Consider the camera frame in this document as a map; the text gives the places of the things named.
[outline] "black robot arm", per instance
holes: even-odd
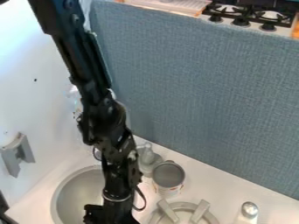
[[[85,144],[102,153],[106,184],[103,206],[86,205],[86,224],[138,223],[131,210],[142,174],[136,144],[126,127],[123,106],[109,91],[108,71],[95,35],[83,27],[78,0],[29,0],[44,31],[52,36],[81,94],[83,113],[78,126]]]

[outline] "white wall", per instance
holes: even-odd
[[[28,136],[37,161],[13,178],[0,157],[0,189],[12,206],[82,143],[66,98],[69,74],[27,1],[0,5],[0,24],[0,116]]]

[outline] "sink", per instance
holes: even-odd
[[[86,204],[102,205],[104,184],[104,176],[98,165],[83,168],[65,178],[51,201],[54,223],[82,224]]]

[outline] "white countertop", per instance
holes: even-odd
[[[142,144],[144,141],[136,137],[137,144]],[[184,168],[186,173],[182,193],[168,199],[170,203],[187,201],[198,204],[204,199],[211,203],[210,212],[217,217],[220,224],[233,224],[243,202],[252,201],[260,209],[258,219],[260,224],[299,223],[299,201],[295,199],[154,143],[153,151],[159,153],[164,160],[174,160]],[[55,169],[6,214],[20,224],[54,224],[50,205],[56,187],[73,172],[97,164],[89,151],[76,151],[63,163],[56,164]],[[155,194],[150,178],[143,178],[140,187],[147,198],[148,206],[143,212],[133,212],[133,214],[141,223],[148,223],[150,214],[156,209],[156,203],[161,198]],[[142,200],[137,198],[137,205],[141,207],[142,204]]]

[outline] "blue fabric panel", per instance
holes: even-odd
[[[119,3],[90,18],[138,136],[299,199],[299,42]]]

